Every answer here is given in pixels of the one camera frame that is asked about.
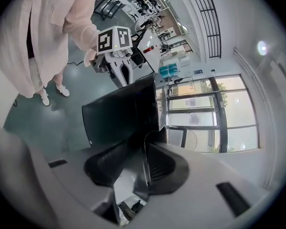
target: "gray floor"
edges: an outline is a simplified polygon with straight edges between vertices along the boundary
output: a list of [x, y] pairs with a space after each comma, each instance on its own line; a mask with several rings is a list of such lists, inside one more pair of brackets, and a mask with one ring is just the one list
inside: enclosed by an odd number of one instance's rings
[[[99, 15], [91, 20], [101, 31], [117, 24], [132, 27], [132, 20], [123, 12], [117, 18], [102, 21]], [[84, 52], [79, 50], [69, 38], [69, 62], [81, 62]], [[151, 73], [148, 65], [134, 69], [134, 78], [138, 79]], [[48, 158], [61, 152], [70, 152], [89, 147], [82, 120], [82, 105], [91, 102], [117, 89], [107, 73], [95, 73], [92, 67], [83, 64], [67, 65], [63, 84], [70, 91], [68, 98], [61, 96], [50, 82], [46, 88], [50, 106], [41, 103], [40, 96], [28, 99], [17, 97], [17, 107], [12, 107], [5, 123], [5, 129], [17, 134], [28, 145], [43, 150]]]

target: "chair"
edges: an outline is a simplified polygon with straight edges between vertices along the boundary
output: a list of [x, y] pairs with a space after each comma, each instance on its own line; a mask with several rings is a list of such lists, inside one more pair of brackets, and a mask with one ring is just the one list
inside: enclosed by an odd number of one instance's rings
[[143, 63], [146, 62], [145, 58], [140, 53], [136, 54], [135, 56], [132, 56], [131, 60], [136, 64], [134, 68], [142, 68]]

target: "leg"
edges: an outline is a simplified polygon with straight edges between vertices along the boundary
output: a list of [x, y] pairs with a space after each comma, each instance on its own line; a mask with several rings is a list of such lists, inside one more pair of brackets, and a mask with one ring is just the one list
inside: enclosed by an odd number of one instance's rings
[[148, 25], [148, 24], [151, 24], [151, 23], [152, 23], [152, 20], [147, 20], [144, 23], [142, 23], [140, 27], [143, 28], [145, 25]]
[[40, 91], [36, 92], [36, 94], [39, 94], [41, 96], [42, 103], [45, 106], [49, 105], [48, 94], [46, 93], [46, 90], [44, 88], [42, 88]]
[[53, 81], [56, 83], [56, 86], [62, 86], [63, 70], [64, 68], [58, 74], [53, 76]]
[[56, 88], [58, 89], [58, 91], [64, 97], [68, 97], [70, 95], [70, 92], [66, 89], [65, 86], [62, 85], [63, 70], [64, 70], [64, 68], [58, 74], [53, 76], [53, 81], [56, 83]]
[[97, 9], [100, 7], [100, 5], [101, 5], [104, 1], [105, 1], [105, 0], [101, 0], [100, 3], [97, 4], [97, 6], [94, 8], [94, 13], [101, 15], [100, 12], [97, 12]]

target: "black railing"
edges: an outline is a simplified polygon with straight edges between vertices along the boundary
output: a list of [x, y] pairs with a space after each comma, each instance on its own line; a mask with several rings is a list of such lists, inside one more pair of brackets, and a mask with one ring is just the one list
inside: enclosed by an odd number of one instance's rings
[[221, 35], [217, 12], [213, 0], [196, 0], [199, 7], [209, 45], [209, 57], [221, 58]]

